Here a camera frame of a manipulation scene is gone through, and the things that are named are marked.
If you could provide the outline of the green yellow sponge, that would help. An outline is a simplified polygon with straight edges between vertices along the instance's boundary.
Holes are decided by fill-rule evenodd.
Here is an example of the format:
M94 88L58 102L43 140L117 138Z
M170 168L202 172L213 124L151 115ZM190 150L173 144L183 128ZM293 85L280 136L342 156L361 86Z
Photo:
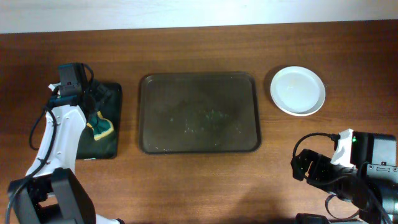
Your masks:
M105 118L101 111L92 115L86 125L93 131L95 141L99 141L114 132L113 123Z

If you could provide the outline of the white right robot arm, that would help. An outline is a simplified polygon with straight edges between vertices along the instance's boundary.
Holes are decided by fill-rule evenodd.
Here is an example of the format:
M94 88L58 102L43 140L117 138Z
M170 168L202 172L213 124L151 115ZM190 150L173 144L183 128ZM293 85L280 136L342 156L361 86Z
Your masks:
M325 200L338 198L352 203L357 211L344 221L355 217L366 223L397 223L397 166L395 157L375 149L354 149L349 153L348 167L333 164L327 156L304 149L291 160L293 178L329 194Z

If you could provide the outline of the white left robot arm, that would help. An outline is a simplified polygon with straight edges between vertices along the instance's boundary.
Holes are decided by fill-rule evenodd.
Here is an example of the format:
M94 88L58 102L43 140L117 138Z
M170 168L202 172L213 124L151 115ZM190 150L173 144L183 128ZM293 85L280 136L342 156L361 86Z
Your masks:
M16 214L19 223L122 223L120 218L98 215L75 176L78 142L86 117L78 105L79 93L61 95L61 84L51 84L52 95L44 106L45 132L37 156L24 178L13 180L7 190L5 222Z

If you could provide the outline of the pale green plastic plate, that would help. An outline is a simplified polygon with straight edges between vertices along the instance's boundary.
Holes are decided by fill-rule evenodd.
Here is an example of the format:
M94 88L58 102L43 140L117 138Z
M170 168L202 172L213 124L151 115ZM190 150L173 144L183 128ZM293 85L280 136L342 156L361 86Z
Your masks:
M289 66L273 76L270 95L281 111L292 116L309 116L323 106L326 89L315 72L305 67Z

